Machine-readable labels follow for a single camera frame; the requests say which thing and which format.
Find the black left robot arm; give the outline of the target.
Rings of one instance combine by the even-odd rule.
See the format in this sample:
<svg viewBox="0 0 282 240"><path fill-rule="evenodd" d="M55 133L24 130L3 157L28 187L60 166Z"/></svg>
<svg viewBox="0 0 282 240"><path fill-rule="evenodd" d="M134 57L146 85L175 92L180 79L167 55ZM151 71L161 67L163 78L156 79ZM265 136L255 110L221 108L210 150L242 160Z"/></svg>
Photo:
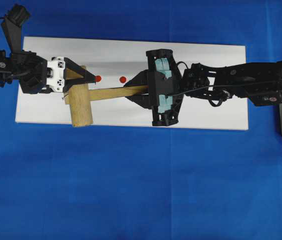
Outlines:
<svg viewBox="0 0 282 240"><path fill-rule="evenodd" d="M0 50L0 87L18 80L24 94L65 93L72 86L95 83L97 76L67 57L52 60L34 52L13 52L10 57Z"/></svg>

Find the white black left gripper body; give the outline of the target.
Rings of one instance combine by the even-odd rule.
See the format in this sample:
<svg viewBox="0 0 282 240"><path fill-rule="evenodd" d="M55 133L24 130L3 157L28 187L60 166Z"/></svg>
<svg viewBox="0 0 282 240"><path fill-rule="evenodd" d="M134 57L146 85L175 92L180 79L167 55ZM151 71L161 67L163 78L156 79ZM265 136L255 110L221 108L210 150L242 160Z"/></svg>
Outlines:
<svg viewBox="0 0 282 240"><path fill-rule="evenodd" d="M66 68L69 58L57 56L47 61L34 56L26 62L28 73L20 78L20 87L24 94L65 93Z"/></svg>

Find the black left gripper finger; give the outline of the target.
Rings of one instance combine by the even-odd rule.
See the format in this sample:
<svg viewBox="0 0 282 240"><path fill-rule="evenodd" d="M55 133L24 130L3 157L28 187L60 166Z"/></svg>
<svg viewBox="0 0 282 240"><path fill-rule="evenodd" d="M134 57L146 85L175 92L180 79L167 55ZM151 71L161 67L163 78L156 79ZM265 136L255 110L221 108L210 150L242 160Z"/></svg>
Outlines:
<svg viewBox="0 0 282 240"><path fill-rule="evenodd" d="M65 81L67 84L96 83L96 76L65 57Z"/></svg>
<svg viewBox="0 0 282 240"><path fill-rule="evenodd" d="M64 87L64 92L67 93L69 92L69 90L72 88L72 87L76 87L76 86L79 86L79 87L85 87L87 84L86 83L81 83L81 84L68 84Z"/></svg>

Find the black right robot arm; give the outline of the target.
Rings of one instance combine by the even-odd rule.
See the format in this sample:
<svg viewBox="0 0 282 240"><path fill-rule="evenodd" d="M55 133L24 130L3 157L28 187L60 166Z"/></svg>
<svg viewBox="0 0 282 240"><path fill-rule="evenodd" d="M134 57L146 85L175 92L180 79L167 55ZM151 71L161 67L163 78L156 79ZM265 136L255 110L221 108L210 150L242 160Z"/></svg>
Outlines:
<svg viewBox="0 0 282 240"><path fill-rule="evenodd" d="M171 49L146 52L148 68L129 80L125 87L145 86L128 99L152 112L154 127L178 123L184 96L207 100L219 107L237 96L255 106L282 103L282 61L252 62L226 67L194 63L180 72Z"/></svg>

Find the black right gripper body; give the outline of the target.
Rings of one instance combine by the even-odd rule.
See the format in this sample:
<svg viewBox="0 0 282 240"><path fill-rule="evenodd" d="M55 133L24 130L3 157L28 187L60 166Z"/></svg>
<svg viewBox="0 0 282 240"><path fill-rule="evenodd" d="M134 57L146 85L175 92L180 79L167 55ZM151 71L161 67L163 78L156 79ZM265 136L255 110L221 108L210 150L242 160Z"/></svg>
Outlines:
<svg viewBox="0 0 282 240"><path fill-rule="evenodd" d="M148 60L148 96L155 127L178 123L184 95L181 94L181 73L170 49L146 52Z"/></svg>

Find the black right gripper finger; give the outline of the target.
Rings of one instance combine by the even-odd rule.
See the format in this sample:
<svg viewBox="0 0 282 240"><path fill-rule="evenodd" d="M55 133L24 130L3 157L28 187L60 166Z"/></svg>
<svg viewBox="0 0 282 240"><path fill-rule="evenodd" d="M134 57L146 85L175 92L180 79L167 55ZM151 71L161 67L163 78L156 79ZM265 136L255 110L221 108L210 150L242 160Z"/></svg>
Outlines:
<svg viewBox="0 0 282 240"><path fill-rule="evenodd" d="M148 70L143 70L138 73L134 78L129 80L124 87L136 87L136 86L147 86L148 85Z"/></svg>
<svg viewBox="0 0 282 240"><path fill-rule="evenodd" d="M141 106L144 109L151 110L152 107L149 102L149 95L148 94L137 94L132 96L126 96L128 100L130 100L133 103L136 103L137 105Z"/></svg>

